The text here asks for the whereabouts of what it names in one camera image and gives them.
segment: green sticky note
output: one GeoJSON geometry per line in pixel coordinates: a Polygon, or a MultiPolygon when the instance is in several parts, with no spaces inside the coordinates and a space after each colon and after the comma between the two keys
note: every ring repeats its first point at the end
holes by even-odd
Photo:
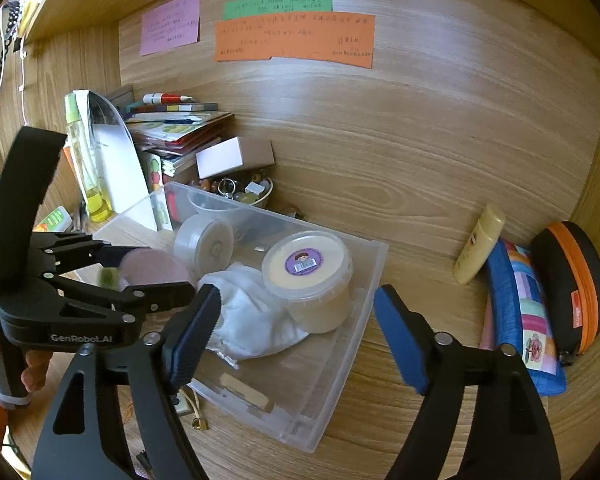
{"type": "Polygon", "coordinates": [[[333,10],[333,0],[234,0],[224,4],[222,19],[295,10],[333,10]]]}

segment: pencil case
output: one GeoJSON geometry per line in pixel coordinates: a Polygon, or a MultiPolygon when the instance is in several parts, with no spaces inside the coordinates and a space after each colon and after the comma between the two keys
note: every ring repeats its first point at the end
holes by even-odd
{"type": "Polygon", "coordinates": [[[600,333],[600,257],[574,222],[556,222],[531,242],[560,362],[572,364],[600,333]]]}
{"type": "Polygon", "coordinates": [[[486,269],[489,299],[480,348],[512,344],[538,394],[563,393],[567,379],[558,362],[542,285],[532,267],[529,250],[500,238],[487,258],[486,269]]]}

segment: white box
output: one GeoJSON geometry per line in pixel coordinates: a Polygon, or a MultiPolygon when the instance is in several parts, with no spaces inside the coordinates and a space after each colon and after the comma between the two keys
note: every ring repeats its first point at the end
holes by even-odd
{"type": "Polygon", "coordinates": [[[234,137],[196,154],[198,176],[207,178],[237,170],[255,170],[275,161],[270,140],[234,137]]]}

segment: tub lid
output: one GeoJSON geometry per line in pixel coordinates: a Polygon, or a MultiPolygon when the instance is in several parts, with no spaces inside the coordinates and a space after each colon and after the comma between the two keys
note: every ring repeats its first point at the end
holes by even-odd
{"type": "Polygon", "coordinates": [[[287,300],[319,300],[349,284],[352,261],[336,235],[304,231],[280,240],[264,257],[262,277],[267,288],[287,300]]]}

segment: yellow water bottle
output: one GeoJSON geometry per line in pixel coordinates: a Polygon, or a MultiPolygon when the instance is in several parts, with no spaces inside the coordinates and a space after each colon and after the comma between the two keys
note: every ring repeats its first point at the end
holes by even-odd
{"type": "Polygon", "coordinates": [[[100,187],[100,179],[88,133],[80,120],[75,94],[64,96],[66,130],[71,143],[71,157],[82,197],[87,204],[89,217],[94,222],[104,222],[111,216],[111,208],[100,187]]]}

